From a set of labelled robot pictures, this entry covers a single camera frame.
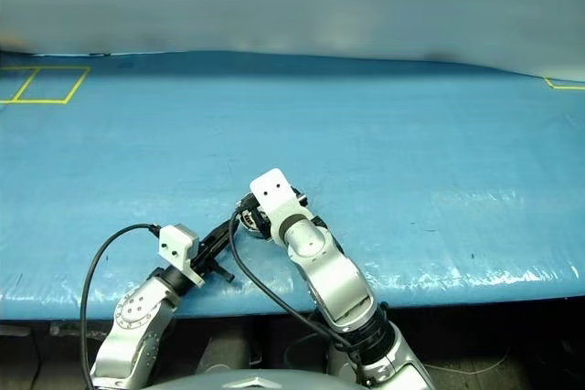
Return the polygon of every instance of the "black cable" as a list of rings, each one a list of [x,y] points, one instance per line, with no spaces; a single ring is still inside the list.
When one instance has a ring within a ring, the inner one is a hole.
[[[296,369],[297,367],[294,367],[293,363],[291,363],[291,360],[289,359],[289,355],[291,353],[291,349],[294,346],[298,346],[299,344],[302,343],[306,343],[309,340],[313,339],[314,337],[319,336],[318,333],[315,332],[311,332],[307,335],[305,335],[304,337],[298,338],[295,341],[293,341],[291,344],[289,344],[286,349],[284,349],[284,353],[282,353],[282,362],[284,363],[284,365],[286,366],[287,369]]]
[[[241,269],[248,278],[254,282],[254,284],[264,292],[268,297],[276,302],[281,308],[291,314],[296,320],[300,321],[302,324],[307,326],[313,332],[317,332],[322,337],[325,337],[328,340],[336,342],[340,347],[351,349],[353,346],[352,344],[343,338],[338,333],[332,331],[329,328],[325,328],[323,325],[316,321],[310,321],[302,316],[300,312],[298,312],[295,308],[281,299],[275,292],[273,292],[270,288],[268,288],[260,279],[258,279],[246,264],[241,260],[238,254],[238,250],[236,249],[236,244],[234,242],[234,223],[236,221],[236,216],[238,215],[238,211],[236,210],[231,217],[229,218],[229,225],[228,225],[228,236],[229,236],[229,247],[231,248],[231,252],[233,254],[234,259],[236,260],[236,264],[238,264],[239,269]]]
[[[40,368],[43,365],[43,359],[40,356],[40,349],[38,349],[37,337],[35,335],[34,329],[30,330],[30,336],[33,341],[33,347],[35,348],[35,355],[37,356],[37,368],[35,369],[35,374],[33,375],[33,379],[30,381],[29,387],[30,390],[33,390],[37,384],[38,376],[40,375]]]
[[[90,359],[88,356],[88,328],[87,328],[87,307],[88,307],[88,296],[90,295],[90,284],[91,278],[93,278],[93,273],[95,272],[96,267],[98,266],[98,262],[100,262],[101,255],[106,251],[108,246],[118,237],[122,236],[123,234],[130,232],[131,230],[135,230],[137,228],[146,228],[155,236],[158,234],[158,230],[160,227],[154,224],[134,224],[132,226],[128,226],[123,228],[122,230],[117,231],[112,236],[110,236],[103,244],[101,244],[100,249],[93,257],[93,261],[90,264],[90,268],[88,269],[88,274],[85,277],[85,282],[83,283],[83,292],[81,293],[81,303],[80,303],[80,356],[81,356],[81,370],[83,372],[83,380],[85,381],[85,385],[87,386],[88,390],[94,390],[93,383],[91,382],[91,374],[90,374]]]

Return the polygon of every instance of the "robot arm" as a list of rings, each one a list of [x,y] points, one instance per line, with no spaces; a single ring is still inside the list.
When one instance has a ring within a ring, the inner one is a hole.
[[[159,254],[170,265],[167,269],[156,269],[143,285],[118,302],[112,330],[91,368],[91,381],[96,388],[145,387],[163,332],[181,298],[194,286],[203,286],[203,278],[211,271],[227,281],[234,279],[215,261],[227,244],[227,222],[200,245],[197,234],[185,226],[166,226],[160,230]]]
[[[284,174],[273,169],[250,184],[274,242],[306,280],[327,324],[359,346],[360,384],[389,389],[433,389],[431,379],[399,329],[376,302],[359,268],[318,216],[301,206]]]

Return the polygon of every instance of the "yellow tape square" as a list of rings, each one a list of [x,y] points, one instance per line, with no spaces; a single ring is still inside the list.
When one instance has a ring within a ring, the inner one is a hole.
[[[0,100],[0,104],[67,104],[69,100],[73,97],[77,89],[80,87],[81,83],[90,73],[90,68],[87,66],[18,66],[18,67],[9,67],[9,68],[0,68],[0,71],[7,70],[7,71],[18,71],[18,70],[29,70],[31,71],[28,78],[23,82],[20,86],[16,94],[10,100]],[[69,90],[69,92],[65,95],[65,97],[56,97],[55,99],[52,98],[26,98],[22,99],[25,91],[30,86],[30,84],[34,81],[35,77],[38,73],[42,70],[79,70],[80,75]]]

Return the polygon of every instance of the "blue tablecloth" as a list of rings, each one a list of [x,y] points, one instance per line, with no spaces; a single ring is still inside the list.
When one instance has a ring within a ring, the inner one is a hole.
[[[77,318],[90,260],[110,233],[156,222],[204,236],[272,167],[308,194],[391,306],[585,293],[583,90],[383,60],[1,60],[0,99],[37,103],[0,104],[0,319]],[[7,69],[23,66],[34,69]],[[51,66],[77,69],[37,69]],[[239,248],[271,288],[312,308],[284,251],[243,233]],[[227,251],[220,262],[236,281],[210,278],[179,315],[279,310]],[[89,316],[111,318],[121,295],[163,265],[149,234],[116,241]]]

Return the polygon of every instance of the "white wall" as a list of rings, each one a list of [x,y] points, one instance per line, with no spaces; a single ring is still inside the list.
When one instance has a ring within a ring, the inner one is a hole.
[[[5,47],[448,59],[585,80],[585,0],[0,0]]]

